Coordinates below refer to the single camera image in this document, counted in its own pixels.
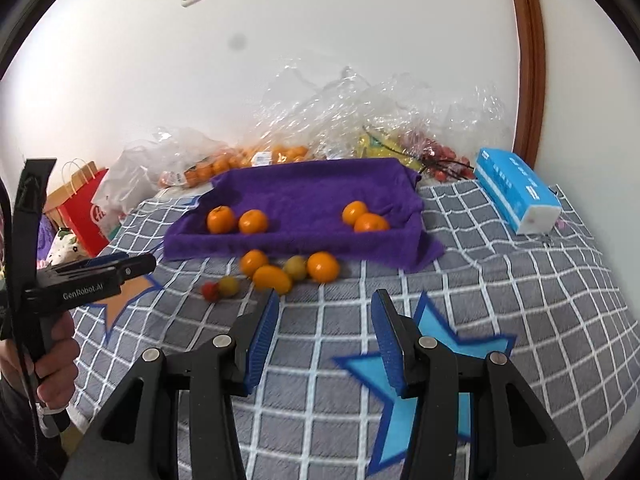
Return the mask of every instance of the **plaid cloth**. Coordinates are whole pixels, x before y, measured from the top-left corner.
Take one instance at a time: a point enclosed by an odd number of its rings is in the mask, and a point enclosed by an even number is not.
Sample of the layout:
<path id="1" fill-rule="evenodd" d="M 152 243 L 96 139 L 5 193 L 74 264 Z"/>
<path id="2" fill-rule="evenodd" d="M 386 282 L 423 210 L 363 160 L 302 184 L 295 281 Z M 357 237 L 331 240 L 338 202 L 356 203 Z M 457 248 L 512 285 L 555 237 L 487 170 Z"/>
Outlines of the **plaid cloth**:
<path id="1" fill-rule="evenodd" d="M 561 190 L 561 222 L 548 236 L 517 237 L 475 182 L 423 187 L 424 223 L 446 247 L 416 274 L 370 262 L 345 262 L 340 279 L 304 282 L 282 298 L 265 373 L 255 393 L 234 400 L 249 479 L 362 480 L 382 405 L 334 356 L 377 349 L 369 315 L 372 293 L 386 288 L 412 314 L 422 290 L 459 336 L 517 335 L 512 361 L 552 415 L 576 458 L 609 433 L 638 396 L 640 330 L 602 253 Z M 129 215 L 104 251 L 154 250 L 164 289 L 137 300 L 108 341 L 102 316 L 74 312 L 81 344 L 72 401 L 90 421 L 132 362 L 149 346 L 192 349 L 226 332 L 254 304 L 243 280 L 239 299 L 207 304 L 200 285 L 239 274 L 238 260 L 167 262 L 159 244 L 193 200 L 149 200 Z M 190 478 L 188 394 L 180 400 L 182 478 Z M 468 446 L 458 449 L 465 479 Z M 396 480 L 401 464 L 377 473 Z"/>

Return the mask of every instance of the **silver bolt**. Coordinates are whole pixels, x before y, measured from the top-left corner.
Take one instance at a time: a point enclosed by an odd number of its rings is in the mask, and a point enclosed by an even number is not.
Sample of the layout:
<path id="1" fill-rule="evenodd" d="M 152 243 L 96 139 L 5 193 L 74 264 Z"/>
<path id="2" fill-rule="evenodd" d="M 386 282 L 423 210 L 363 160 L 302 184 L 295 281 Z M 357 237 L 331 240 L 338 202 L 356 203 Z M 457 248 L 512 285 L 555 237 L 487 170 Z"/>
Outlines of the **silver bolt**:
<path id="1" fill-rule="evenodd" d="M 147 348 L 142 352 L 142 360 L 150 363 L 160 357 L 160 351 L 157 348 Z"/>
<path id="2" fill-rule="evenodd" d="M 423 335 L 420 339 L 418 339 L 418 345 L 422 348 L 426 348 L 427 350 L 432 350 L 438 346 L 438 340 L 434 337 Z"/>
<path id="3" fill-rule="evenodd" d="M 502 352 L 491 352 L 489 359 L 494 365 L 502 366 L 507 364 L 507 356 Z"/>
<path id="4" fill-rule="evenodd" d="M 213 338 L 213 346 L 216 348 L 225 348 L 231 344 L 231 338 L 227 334 L 220 334 Z"/>

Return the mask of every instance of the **white wall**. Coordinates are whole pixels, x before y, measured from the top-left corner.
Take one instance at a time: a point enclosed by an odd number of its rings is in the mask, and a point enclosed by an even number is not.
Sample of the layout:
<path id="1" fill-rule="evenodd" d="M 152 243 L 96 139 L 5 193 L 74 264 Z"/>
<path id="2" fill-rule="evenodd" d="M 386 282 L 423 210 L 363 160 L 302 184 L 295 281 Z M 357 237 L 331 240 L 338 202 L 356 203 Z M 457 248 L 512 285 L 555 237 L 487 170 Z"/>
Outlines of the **white wall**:
<path id="1" fill-rule="evenodd" d="M 548 62 L 536 171 L 559 184 L 640 317 L 640 62 L 594 0 L 542 0 Z"/>
<path id="2" fill-rule="evenodd" d="M 58 0 L 0 83 L 0 166 L 13 189 L 22 155 L 109 164 L 159 124 L 237 139 L 267 82 L 309 51 L 370 82 L 494 83 L 515 117 L 512 0 Z"/>

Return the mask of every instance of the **purple towel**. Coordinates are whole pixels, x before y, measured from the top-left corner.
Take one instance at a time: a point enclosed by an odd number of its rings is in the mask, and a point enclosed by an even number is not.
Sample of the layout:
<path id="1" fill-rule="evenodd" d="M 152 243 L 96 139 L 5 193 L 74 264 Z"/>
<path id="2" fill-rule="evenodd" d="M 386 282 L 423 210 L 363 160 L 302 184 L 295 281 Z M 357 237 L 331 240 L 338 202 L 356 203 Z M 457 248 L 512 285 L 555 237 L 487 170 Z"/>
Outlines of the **purple towel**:
<path id="1" fill-rule="evenodd" d="M 185 213 L 164 235 L 170 260 L 214 254 L 241 256 L 260 249 L 269 256 L 328 251 L 343 260 L 372 260 L 409 272 L 421 270 L 444 253 L 422 227 L 420 176 L 395 158 L 318 160 L 231 170 L 212 180 L 196 209 Z M 362 200 L 386 218 L 388 231 L 354 233 L 342 210 Z M 236 216 L 260 209 L 270 219 L 266 233 L 211 235 L 209 211 L 230 206 Z"/>

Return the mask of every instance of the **human hand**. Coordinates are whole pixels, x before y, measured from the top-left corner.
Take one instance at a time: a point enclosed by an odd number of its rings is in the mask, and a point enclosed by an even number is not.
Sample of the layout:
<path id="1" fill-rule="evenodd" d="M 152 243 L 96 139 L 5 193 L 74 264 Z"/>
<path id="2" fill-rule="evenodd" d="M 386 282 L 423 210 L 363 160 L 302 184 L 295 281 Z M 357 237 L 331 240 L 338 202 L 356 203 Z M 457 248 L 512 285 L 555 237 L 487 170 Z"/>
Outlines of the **human hand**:
<path id="1" fill-rule="evenodd" d="M 80 355 L 80 346 L 73 339 L 74 330 L 74 320 L 69 312 L 65 312 L 51 329 L 53 347 L 35 364 L 36 375 L 46 378 L 38 386 L 36 394 L 51 410 L 64 408 L 76 390 L 74 380 L 78 376 L 78 367 L 74 360 Z M 27 355 L 25 360 L 27 371 L 31 374 L 33 363 Z M 18 353 L 11 339 L 0 341 L 0 371 L 3 379 L 15 390 L 24 393 Z"/>

